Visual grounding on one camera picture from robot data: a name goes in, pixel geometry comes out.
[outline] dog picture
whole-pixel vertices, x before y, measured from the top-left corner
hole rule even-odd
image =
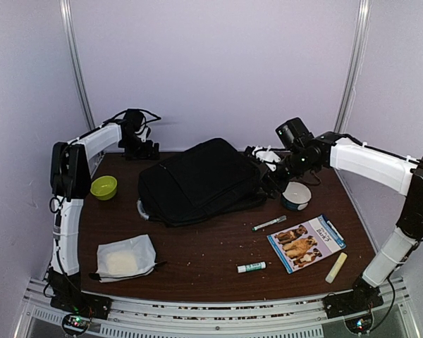
[[[312,263],[317,257],[322,257],[321,251],[313,249],[312,252],[307,252],[303,257],[295,259],[293,264],[298,268],[302,268],[304,265]]]
[[[302,258],[313,246],[318,245],[313,236],[296,239],[294,242],[284,244],[282,249],[289,259]]]
[[[304,234],[307,234],[307,229],[304,225],[300,225],[296,229],[287,232],[281,232],[274,237],[277,238],[279,244],[288,244],[303,236]]]

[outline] small bowl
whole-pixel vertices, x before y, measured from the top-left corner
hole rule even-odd
[[[118,181],[113,176],[102,176],[91,184],[91,194],[100,201],[112,199],[118,191]]]
[[[310,189],[298,182],[289,182],[287,189],[282,193],[282,205],[291,211],[301,211],[312,199]]]

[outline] wooden table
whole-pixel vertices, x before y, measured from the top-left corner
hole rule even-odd
[[[144,221],[136,209],[137,182],[141,170],[154,161],[125,161],[120,154],[107,154],[96,177],[113,175],[118,193],[110,201],[89,195],[80,219],[79,259],[82,289],[115,296],[163,301],[253,301],[284,299],[350,289],[355,278],[374,257],[372,245],[333,170],[322,170],[322,184],[311,187],[312,200],[300,212],[284,209],[280,201],[250,211],[215,217],[180,228]],[[268,243],[266,236],[324,213],[336,226],[347,247],[348,259],[333,284],[324,281],[338,254],[291,275]],[[265,231],[254,225],[281,215],[287,220]],[[97,246],[148,234],[157,261],[167,261],[146,277],[100,283],[88,273],[97,269]],[[266,262],[266,269],[237,273],[237,265]]]

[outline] black backpack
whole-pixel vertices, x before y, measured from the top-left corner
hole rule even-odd
[[[259,192],[258,167],[219,138],[142,171],[138,191],[146,217],[172,227],[254,208],[266,201],[266,194]]]

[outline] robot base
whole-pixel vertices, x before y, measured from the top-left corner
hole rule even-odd
[[[108,297],[97,296],[95,294],[85,294],[82,292],[82,296],[85,297],[85,300],[90,305],[92,309],[92,317],[106,320],[108,318],[108,314],[110,312],[111,307],[111,299]],[[81,317],[89,318],[90,317],[90,309],[88,307],[84,307],[82,310],[75,311],[71,305],[67,305],[61,297],[55,296],[50,301],[50,306],[52,308],[59,308],[60,310],[78,314]]]
[[[357,291],[350,291],[344,294],[333,294],[324,297],[323,304],[327,318],[352,315],[353,313],[369,310],[369,306],[376,308],[384,304],[384,300],[379,294],[371,296],[369,301],[366,299],[360,301],[359,296]]]

